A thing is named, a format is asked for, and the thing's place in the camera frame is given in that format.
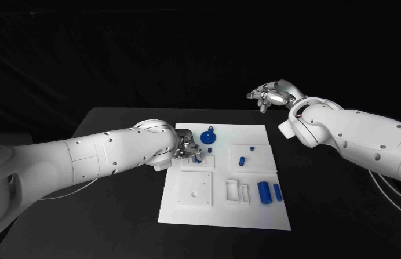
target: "black background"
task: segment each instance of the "black background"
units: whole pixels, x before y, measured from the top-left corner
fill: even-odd
[[[94,107],[257,109],[279,79],[401,119],[400,4],[2,0],[2,130],[68,138]]]

